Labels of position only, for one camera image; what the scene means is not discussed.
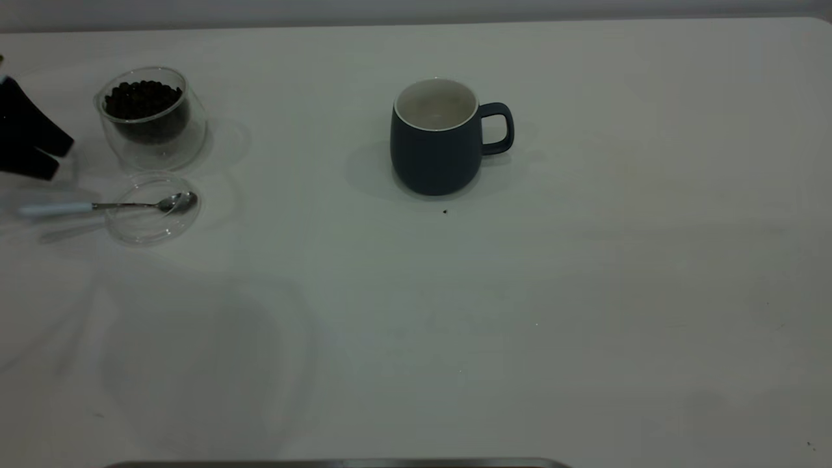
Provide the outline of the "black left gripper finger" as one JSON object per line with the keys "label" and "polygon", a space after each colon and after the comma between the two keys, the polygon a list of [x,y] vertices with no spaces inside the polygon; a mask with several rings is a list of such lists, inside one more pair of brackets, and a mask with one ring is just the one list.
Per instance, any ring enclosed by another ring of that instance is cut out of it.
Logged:
{"label": "black left gripper finger", "polygon": [[42,181],[51,181],[59,171],[59,162],[32,146],[3,146],[1,172]]}
{"label": "black left gripper finger", "polygon": [[2,77],[1,121],[3,135],[50,156],[65,157],[74,145],[74,139],[54,124],[12,77]]}

